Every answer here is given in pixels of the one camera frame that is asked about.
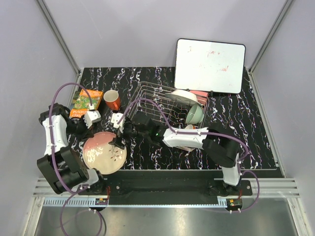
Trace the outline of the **pink cream branch plate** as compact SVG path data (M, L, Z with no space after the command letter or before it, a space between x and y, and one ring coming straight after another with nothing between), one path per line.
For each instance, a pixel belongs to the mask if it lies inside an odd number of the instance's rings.
M126 161L127 149L109 144L116 137L111 132L98 132L88 138L83 146L83 161L89 169L97 169L102 175L118 171Z

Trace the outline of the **white fluted plate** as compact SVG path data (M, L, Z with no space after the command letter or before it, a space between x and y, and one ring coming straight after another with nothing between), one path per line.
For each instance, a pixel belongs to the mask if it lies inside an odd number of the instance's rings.
M196 95L186 90L176 89L171 93L166 93L165 97L184 105L199 104Z

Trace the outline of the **orange bowl white inside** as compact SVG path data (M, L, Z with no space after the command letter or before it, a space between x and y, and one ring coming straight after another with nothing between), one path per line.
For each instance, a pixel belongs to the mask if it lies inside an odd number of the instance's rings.
M192 125L192 124L188 124L186 127L185 127L186 130L195 130L197 129L196 126Z

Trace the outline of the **green celadon bowl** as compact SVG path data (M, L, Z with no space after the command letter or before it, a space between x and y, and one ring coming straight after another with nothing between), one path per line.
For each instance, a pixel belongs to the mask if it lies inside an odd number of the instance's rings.
M194 104L189 110L186 117L186 124L198 124L204 118L203 110L198 104Z

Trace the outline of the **orange mug white inside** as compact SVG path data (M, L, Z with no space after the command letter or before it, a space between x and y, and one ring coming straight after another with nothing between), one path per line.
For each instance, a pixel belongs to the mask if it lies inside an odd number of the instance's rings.
M108 90L104 93L103 99L106 105L113 111L118 111L121 105L119 93L115 90Z

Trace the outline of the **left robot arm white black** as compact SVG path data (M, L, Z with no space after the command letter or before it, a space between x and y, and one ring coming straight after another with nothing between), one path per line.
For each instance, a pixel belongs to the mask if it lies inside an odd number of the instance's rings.
M87 169L78 154L68 144L67 135L78 140L94 137L93 124L101 120L97 110L87 111L80 118L71 118L70 109L55 103L40 114L39 122L45 128L46 149L37 160L46 181L56 194L61 194L79 185L88 185L85 193L102 194L106 190L103 176L95 168Z

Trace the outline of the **metal wire dish rack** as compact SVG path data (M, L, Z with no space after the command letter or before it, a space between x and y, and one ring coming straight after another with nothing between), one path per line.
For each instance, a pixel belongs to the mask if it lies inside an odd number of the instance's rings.
M188 125L186 124L186 117L192 106L180 104L165 97L166 93L171 93L174 90L174 88L166 86L141 82L129 103L129 110L126 117L134 121L140 116L145 116L151 118L157 125L170 125L174 128L184 129ZM205 115L206 105L199 103L199 106ZM203 128L203 120L194 126L197 129ZM189 151L194 149L188 147L175 148Z

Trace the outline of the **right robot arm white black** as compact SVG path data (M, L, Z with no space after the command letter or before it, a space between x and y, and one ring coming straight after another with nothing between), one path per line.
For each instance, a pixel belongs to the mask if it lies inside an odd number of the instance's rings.
M211 183L209 189L219 196L237 195L241 191L241 171L239 149L241 141L208 127L199 129L179 129L170 125L155 124L149 117L135 121L114 113L111 123L116 129L116 137L110 145L124 149L123 139L142 138L159 147L186 147L205 151L222 169L222 184Z

